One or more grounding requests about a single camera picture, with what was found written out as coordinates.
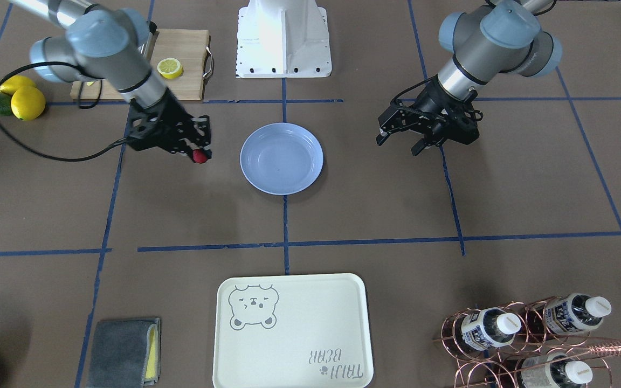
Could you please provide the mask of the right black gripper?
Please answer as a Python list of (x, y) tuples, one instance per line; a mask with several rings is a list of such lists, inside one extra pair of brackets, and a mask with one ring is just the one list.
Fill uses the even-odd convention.
[(190, 115), (172, 92), (166, 91), (151, 107), (140, 106), (136, 98), (130, 100), (129, 106), (126, 143), (133, 150), (157, 147), (196, 161), (202, 149), (212, 158), (210, 117)]

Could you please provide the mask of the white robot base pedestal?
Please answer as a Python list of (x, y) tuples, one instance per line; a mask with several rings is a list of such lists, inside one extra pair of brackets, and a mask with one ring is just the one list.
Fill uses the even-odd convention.
[(249, 1), (237, 20), (237, 78), (332, 74), (327, 12), (316, 1)]

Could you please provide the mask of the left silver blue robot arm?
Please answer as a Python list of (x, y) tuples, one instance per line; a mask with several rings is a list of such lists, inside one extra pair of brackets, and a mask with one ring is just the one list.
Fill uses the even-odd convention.
[(468, 145), (480, 137), (482, 113), (473, 101), (497, 74), (542, 77), (562, 58), (559, 39), (545, 32), (538, 16), (550, 1), (488, 1), (473, 12), (454, 12), (441, 23), (438, 40), (451, 58), (434, 76), (419, 82), (411, 105), (396, 95), (378, 118), (381, 146), (395, 133), (421, 138), (411, 148), (417, 156), (446, 141)]

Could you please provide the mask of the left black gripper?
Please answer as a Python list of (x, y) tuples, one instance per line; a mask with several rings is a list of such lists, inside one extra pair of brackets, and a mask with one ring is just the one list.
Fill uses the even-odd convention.
[[(405, 93), (424, 86), (416, 100), (405, 106), (401, 97)], [(439, 83), (438, 76), (413, 85), (390, 100), (390, 106), (378, 117), (379, 135), (376, 137), (378, 147), (386, 142), (390, 135), (411, 130), (422, 134), (411, 148), (416, 157), (431, 147), (441, 147), (446, 140), (468, 145), (480, 137), (478, 122), (482, 112), (473, 107), (478, 91), (471, 88), (464, 93), (463, 99), (454, 98)]]

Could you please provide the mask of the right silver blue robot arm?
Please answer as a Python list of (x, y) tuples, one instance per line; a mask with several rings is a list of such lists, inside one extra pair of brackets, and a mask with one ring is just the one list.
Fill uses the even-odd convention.
[(126, 137), (107, 149), (161, 148), (203, 164), (212, 157), (209, 117), (193, 117), (143, 56), (149, 22), (136, 10), (110, 10), (89, 1), (15, 1), (15, 5), (64, 29), (59, 37), (36, 42), (31, 64), (51, 82), (108, 81), (130, 104)]

